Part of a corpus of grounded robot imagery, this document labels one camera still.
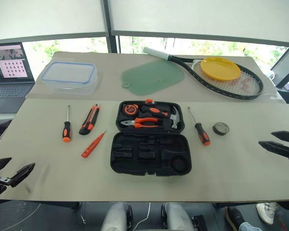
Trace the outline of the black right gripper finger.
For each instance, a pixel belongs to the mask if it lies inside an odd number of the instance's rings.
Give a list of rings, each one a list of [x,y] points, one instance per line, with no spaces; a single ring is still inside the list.
[[[271,134],[282,141],[289,142],[289,131],[274,131]]]
[[[269,152],[289,159],[289,147],[274,141],[259,141],[258,144]]]

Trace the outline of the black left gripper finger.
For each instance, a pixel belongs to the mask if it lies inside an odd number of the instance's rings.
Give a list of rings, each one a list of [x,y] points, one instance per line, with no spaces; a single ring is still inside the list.
[[[11,157],[1,158],[0,159],[0,170],[3,169],[10,161]]]
[[[11,178],[10,186],[16,187],[19,183],[21,183],[25,178],[29,176],[29,174],[34,169],[35,163],[28,164],[21,168],[17,173]]]

